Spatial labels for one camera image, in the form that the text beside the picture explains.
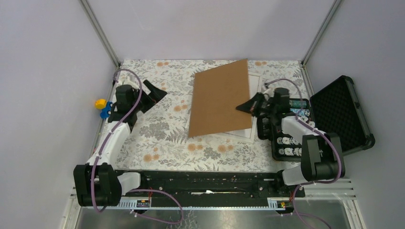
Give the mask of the sunset photo with white mat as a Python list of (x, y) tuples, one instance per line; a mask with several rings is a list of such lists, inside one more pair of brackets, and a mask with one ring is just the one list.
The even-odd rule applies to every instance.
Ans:
[[(258, 91), (261, 90), (261, 76), (249, 74), (249, 96), (252, 98)], [(252, 117), (252, 126), (248, 129), (235, 130), (221, 133), (221, 135), (248, 143), (254, 142), (254, 133), (256, 127), (256, 118)]]

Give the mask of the brown backing board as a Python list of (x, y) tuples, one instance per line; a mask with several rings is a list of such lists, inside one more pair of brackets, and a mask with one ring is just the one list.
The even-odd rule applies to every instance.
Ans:
[(251, 115), (235, 109), (249, 99), (246, 59), (196, 73), (188, 136), (250, 128)]

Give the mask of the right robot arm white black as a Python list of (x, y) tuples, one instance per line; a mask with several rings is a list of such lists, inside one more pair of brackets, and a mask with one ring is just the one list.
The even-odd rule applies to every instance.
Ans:
[(270, 127), (292, 137), (301, 145), (300, 165), (277, 172), (275, 193), (285, 197), (293, 187), (313, 183), (334, 183), (345, 175), (341, 142), (336, 133), (325, 133), (310, 126), (291, 111), (290, 94), (276, 88), (272, 97), (256, 93), (236, 110), (256, 118), (266, 118)]

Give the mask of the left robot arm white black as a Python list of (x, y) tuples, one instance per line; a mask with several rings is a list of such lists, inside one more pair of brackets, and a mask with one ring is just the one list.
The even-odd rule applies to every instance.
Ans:
[(129, 191), (136, 196), (146, 194), (147, 181), (141, 179), (139, 172), (120, 174), (116, 158), (137, 122), (138, 112), (146, 113), (166, 95), (166, 91), (148, 80), (144, 80), (139, 89), (129, 84), (116, 88), (116, 101), (108, 101), (104, 111), (107, 133), (101, 137), (100, 145), (89, 160), (73, 171), (80, 206), (102, 211), (117, 206)]

